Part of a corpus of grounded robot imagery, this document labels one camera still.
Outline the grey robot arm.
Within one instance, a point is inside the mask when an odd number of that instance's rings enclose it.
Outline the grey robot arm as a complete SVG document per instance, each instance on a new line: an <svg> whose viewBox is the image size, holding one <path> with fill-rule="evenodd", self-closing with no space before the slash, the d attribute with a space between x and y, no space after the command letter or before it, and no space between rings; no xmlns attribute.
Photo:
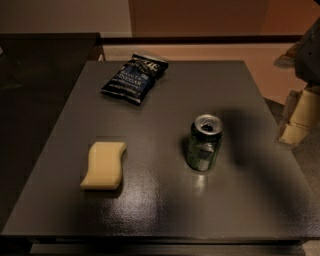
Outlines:
<svg viewBox="0 0 320 256"><path fill-rule="evenodd" d="M297 146L320 122L320 18L274 65L293 68L306 83L303 90L289 93L277 136L279 142Z"/></svg>

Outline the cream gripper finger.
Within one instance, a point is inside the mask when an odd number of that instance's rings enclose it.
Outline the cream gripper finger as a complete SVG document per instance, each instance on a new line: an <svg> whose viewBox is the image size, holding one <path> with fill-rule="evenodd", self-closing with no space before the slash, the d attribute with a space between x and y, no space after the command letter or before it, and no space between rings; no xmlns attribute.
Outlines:
<svg viewBox="0 0 320 256"><path fill-rule="evenodd" d="M308 87L299 92L291 91L279 123L277 140L298 146L320 122L320 90Z"/></svg>

